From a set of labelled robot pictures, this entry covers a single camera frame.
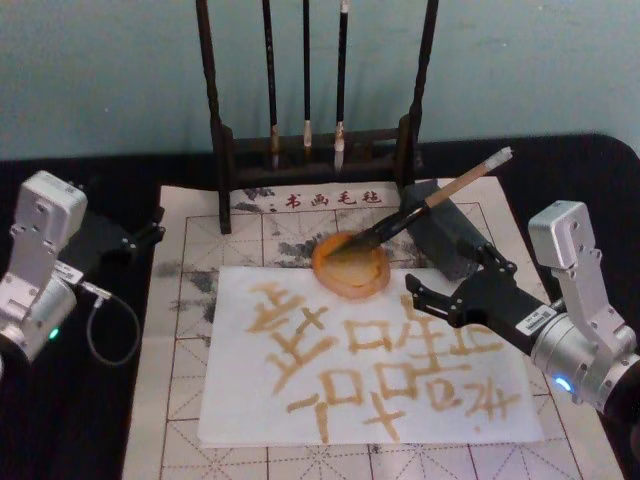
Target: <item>brush handle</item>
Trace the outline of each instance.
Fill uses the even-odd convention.
[[[498,153],[487,158],[480,165],[476,165],[468,172],[456,178],[453,182],[445,185],[444,187],[442,187],[442,189],[429,195],[425,199],[424,203],[429,208],[435,207],[436,205],[444,202],[454,193],[458,192],[459,190],[462,190],[464,187],[466,187],[470,183],[473,183],[478,178],[486,175],[494,168],[497,168],[503,163],[505,163],[506,161],[511,160],[512,157],[513,157],[513,154],[512,154],[511,148],[509,147],[503,148]]]

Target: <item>black table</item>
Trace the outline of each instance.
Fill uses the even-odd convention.
[[[420,146],[421,177],[452,177],[511,145],[514,160],[498,178],[518,227],[526,232],[530,217],[558,199],[587,203],[603,251],[602,269],[609,299],[640,331],[640,161],[627,145],[603,135],[573,135],[433,143]],[[88,186],[90,208],[129,231],[140,228],[159,204],[160,185],[214,188],[211,155],[142,155],[89,159],[0,161],[0,272],[11,248],[8,229],[20,184],[40,169]],[[105,288],[127,301],[144,318],[152,252],[126,272],[101,274]],[[552,299],[557,282],[539,270]],[[109,369],[92,359],[84,327],[91,302],[79,308],[33,365],[27,379],[0,383],[0,478],[116,479],[124,463],[137,359]],[[101,329],[101,344],[118,351],[130,338]],[[640,478],[633,461],[629,429],[604,422],[627,478]]]

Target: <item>brown ink stroke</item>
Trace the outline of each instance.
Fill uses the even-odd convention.
[[[387,352],[390,352],[393,348],[391,343],[391,336],[389,334],[389,322],[373,320],[369,322],[357,322],[355,320],[345,320],[344,328],[349,338],[349,351],[353,354],[359,350],[375,350],[376,348],[384,348]],[[375,328],[378,330],[380,338],[373,342],[362,343],[358,340],[356,330],[365,328]]]
[[[493,421],[497,409],[500,410],[502,420],[506,420],[507,406],[517,403],[520,400],[520,394],[513,394],[505,398],[502,389],[496,388],[494,390],[493,378],[491,377],[487,378],[486,385],[482,383],[472,383],[465,385],[464,388],[476,390],[478,394],[473,406],[465,412],[465,416],[470,417],[477,412],[484,411],[487,413],[487,418],[490,422]],[[495,403],[493,401],[494,392],[498,397],[498,401]]]
[[[353,387],[353,394],[348,396],[338,397],[336,395],[336,387],[333,382],[334,375],[346,375],[351,381]],[[328,405],[341,405],[344,403],[351,403],[354,405],[362,405],[364,401],[362,395],[362,376],[357,370],[349,369],[333,369],[322,372],[318,375],[322,387],[324,388],[327,404]]]
[[[397,420],[400,417],[404,417],[405,412],[403,412],[402,410],[398,410],[397,412],[388,413],[384,409],[384,405],[382,404],[382,400],[380,400],[380,396],[375,392],[369,392],[369,393],[371,394],[371,400],[373,401],[373,406],[376,409],[376,413],[378,414],[378,416],[375,418],[370,418],[368,420],[365,420],[362,423],[364,423],[365,425],[381,423],[384,426],[387,433],[389,434],[389,436],[391,437],[391,439],[394,442],[398,443],[400,441],[400,437],[395,427],[393,426],[393,421]]]

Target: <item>black mount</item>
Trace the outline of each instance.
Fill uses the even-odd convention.
[[[484,325],[530,355],[540,330],[526,334],[516,326],[544,304],[518,288],[513,278],[516,265],[490,243],[473,248],[463,241],[458,243],[458,252],[483,268],[464,280],[451,297],[434,292],[413,275],[407,275],[405,282],[413,296],[413,307],[446,320],[454,328]]]

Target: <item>calligraphy brush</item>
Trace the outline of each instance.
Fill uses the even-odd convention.
[[[331,252],[328,257],[345,255],[356,252],[366,252],[372,250],[387,240],[391,239],[402,230],[407,228],[418,218],[429,213],[429,211],[445,201],[451,195],[474,182],[478,178],[486,175],[491,170],[499,167],[513,157],[510,147],[503,148],[498,153],[490,156],[480,165],[476,165],[468,172],[456,178],[442,189],[432,193],[424,200],[424,205],[409,211],[399,211],[376,223],[373,227],[364,230],[347,240],[344,244]]]
[[[347,61],[347,25],[349,0],[340,0],[340,31],[338,33],[338,106],[336,109],[336,139],[334,169],[339,172],[344,162],[344,77]]]
[[[267,81],[269,84],[269,115],[271,123],[271,156],[273,158],[273,168],[277,169],[280,160],[280,139],[278,136],[276,73],[273,61],[273,35],[271,28],[271,5],[269,0],[262,0],[262,17],[264,20],[264,44],[267,51]]]
[[[304,37],[304,152],[311,153],[311,66],[309,35],[309,0],[302,0],[302,28]]]

